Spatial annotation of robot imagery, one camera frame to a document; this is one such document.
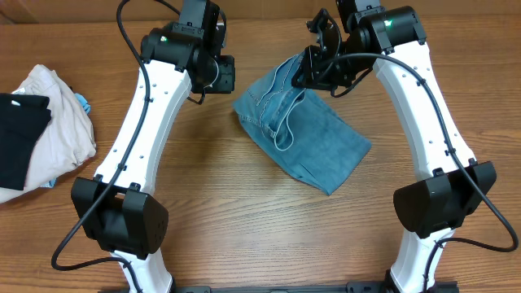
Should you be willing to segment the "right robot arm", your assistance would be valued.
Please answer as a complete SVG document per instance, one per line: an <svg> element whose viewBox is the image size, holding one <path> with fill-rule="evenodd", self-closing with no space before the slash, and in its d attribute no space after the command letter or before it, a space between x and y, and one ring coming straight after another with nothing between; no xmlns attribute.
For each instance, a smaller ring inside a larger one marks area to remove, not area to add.
<svg viewBox="0 0 521 293"><path fill-rule="evenodd" d="M374 73L405 132L416 182L393 195L404 233L398 257L381 282L350 282L350 292L455 292L434 278L444 241L492 188L497 174L479 163L449 113L431 66L427 35L409 6L339 1L339 19L320 10L307 23L317 42L304 51L292 83L345 95Z"/></svg>

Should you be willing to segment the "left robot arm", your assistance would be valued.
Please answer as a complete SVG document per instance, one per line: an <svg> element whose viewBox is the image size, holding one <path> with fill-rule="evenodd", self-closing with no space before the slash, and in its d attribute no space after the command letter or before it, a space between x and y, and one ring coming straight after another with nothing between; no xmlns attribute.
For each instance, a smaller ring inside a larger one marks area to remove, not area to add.
<svg viewBox="0 0 521 293"><path fill-rule="evenodd" d="M178 20L154 28L132 52L138 82L117 138L91 179L71 195L77 228L118 263L131 292L172 292L160 251L168 210L155 197L160 158L184 102L234 90L234 58L223 55L226 23L210 1L186 1Z"/></svg>

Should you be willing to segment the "light blue denim jeans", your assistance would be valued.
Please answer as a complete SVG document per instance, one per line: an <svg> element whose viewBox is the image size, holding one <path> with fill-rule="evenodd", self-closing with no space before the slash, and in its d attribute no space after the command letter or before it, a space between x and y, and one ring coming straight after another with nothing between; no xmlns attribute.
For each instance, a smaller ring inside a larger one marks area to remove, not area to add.
<svg viewBox="0 0 521 293"><path fill-rule="evenodd" d="M293 55L255 81L233 109L252 141L283 171L331 195L368 154L371 142L315 91L291 84L302 59Z"/></svg>

